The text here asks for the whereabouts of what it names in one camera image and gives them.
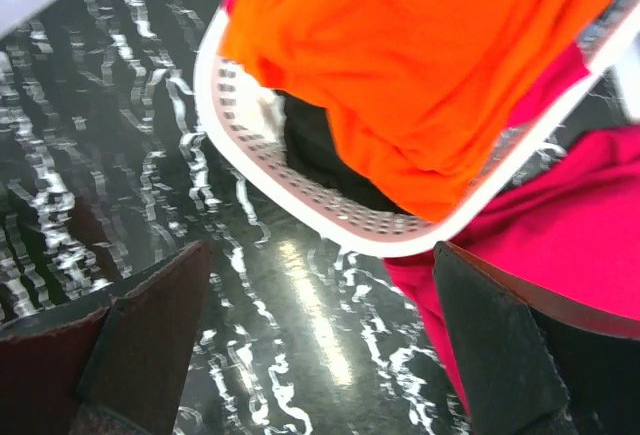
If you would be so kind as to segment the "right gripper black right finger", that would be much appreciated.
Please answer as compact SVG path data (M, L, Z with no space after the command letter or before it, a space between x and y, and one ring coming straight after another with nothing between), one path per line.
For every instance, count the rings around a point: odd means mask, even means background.
M639 323L449 243L434 280L476 434L636 434Z

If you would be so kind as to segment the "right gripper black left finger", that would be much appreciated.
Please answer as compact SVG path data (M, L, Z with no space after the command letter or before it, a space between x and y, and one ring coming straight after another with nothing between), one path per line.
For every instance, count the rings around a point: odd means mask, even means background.
M1 330L4 434L169 434L211 269L204 241Z

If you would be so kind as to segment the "orange t shirt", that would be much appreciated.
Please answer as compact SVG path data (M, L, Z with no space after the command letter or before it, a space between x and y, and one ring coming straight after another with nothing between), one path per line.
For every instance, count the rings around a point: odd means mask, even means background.
M611 1L235 0L219 52L324 108L341 159L438 222L518 100Z

